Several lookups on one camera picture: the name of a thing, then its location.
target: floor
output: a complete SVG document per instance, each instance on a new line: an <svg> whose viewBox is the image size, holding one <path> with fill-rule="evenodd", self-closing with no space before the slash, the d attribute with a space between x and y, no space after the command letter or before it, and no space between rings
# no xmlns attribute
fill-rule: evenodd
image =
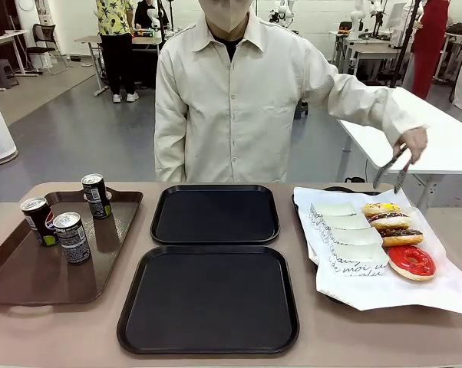
<svg viewBox="0 0 462 368"><path fill-rule="evenodd" d="M155 180L154 91L140 91L133 104L112 104L109 92L93 97L96 89L91 77L10 126L19 157L0 166L0 202L16 202L41 182L78 181L92 172L107 181ZM448 95L434 86L429 101L462 121ZM344 141L343 129L322 111L295 120L288 181L334 182ZM372 180L374 170L354 149L347 173ZM408 178L404 190L417 201L421 187ZM434 204L462 206L462 176L445 179Z"/></svg>
<svg viewBox="0 0 462 368"><path fill-rule="evenodd" d="M58 71L63 66L63 64L56 65L52 71ZM57 75L50 75L45 71L38 77L18 77L20 83L18 86L0 92L0 110L6 124L11 126L93 75L93 67L82 67L81 63L71 62L68 71Z"/></svg>

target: tray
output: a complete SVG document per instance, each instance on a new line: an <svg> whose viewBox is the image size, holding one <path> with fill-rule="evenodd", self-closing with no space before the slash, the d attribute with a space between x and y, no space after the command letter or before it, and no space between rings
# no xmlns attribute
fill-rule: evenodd
<svg viewBox="0 0 462 368"><path fill-rule="evenodd" d="M352 189L345 188L343 186L329 186L328 188L325 188L323 190L326 190L327 192L362 193L362 194L367 194L368 196L377 196L378 194L381 194L380 192L356 192L356 191L354 191ZM305 242L307 242L304 230L302 229L302 226L301 226L301 220L299 219L299 208L296 205L296 203L294 202L294 195L292 195L292 204L294 205L295 213L298 216L299 227L301 228L302 236L304 237ZM313 263L313 266L315 267L315 270L317 271L318 270L318 265ZM328 299L330 299L330 301L333 301L336 304L344 304L341 301L338 301L337 299L334 299L333 297L329 297L328 295L325 295L325 296Z"/></svg>
<svg viewBox="0 0 462 368"><path fill-rule="evenodd" d="M117 326L136 354L280 353L298 333L285 259L262 246L146 253Z"/></svg>
<svg viewBox="0 0 462 368"><path fill-rule="evenodd" d="M68 264L60 245L40 246L23 220L0 246L0 304L89 303L103 293L143 197L140 192L107 190L113 215L103 220L93 220L82 190L45 196L54 215L81 215L92 257L83 264Z"/></svg>
<svg viewBox="0 0 462 368"><path fill-rule="evenodd" d="M163 245L263 245L280 225L263 186L173 186L161 194L150 232Z"/></svg>

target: hand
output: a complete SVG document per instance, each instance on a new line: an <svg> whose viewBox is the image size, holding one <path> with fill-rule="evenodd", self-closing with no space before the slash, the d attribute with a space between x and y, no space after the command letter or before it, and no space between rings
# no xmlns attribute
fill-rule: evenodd
<svg viewBox="0 0 462 368"><path fill-rule="evenodd" d="M422 153L427 147L427 131L425 128L407 130L394 145L393 156L398 155L403 143L412 152L411 164L413 165L421 158Z"/></svg>

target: floral shirt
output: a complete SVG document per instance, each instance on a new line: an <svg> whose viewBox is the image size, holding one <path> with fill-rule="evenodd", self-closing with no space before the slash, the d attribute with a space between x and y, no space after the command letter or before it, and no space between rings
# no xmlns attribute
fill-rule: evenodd
<svg viewBox="0 0 462 368"><path fill-rule="evenodd" d="M100 35L118 36L130 33L127 12L133 11L131 0L96 0Z"/></svg>

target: white sneakers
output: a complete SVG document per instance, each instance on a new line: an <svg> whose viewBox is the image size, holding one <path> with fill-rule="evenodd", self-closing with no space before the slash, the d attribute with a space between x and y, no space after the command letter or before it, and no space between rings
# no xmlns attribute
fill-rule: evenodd
<svg viewBox="0 0 462 368"><path fill-rule="evenodd" d="M135 102L135 100L139 99L139 95L137 92L134 92L134 94L127 94L127 102ZM119 104L122 102L122 97L120 97L120 94L114 94L114 104Z"/></svg>
<svg viewBox="0 0 462 368"><path fill-rule="evenodd" d="M135 102L139 98L139 95L137 92L134 92L134 94L127 94L127 102Z"/></svg>

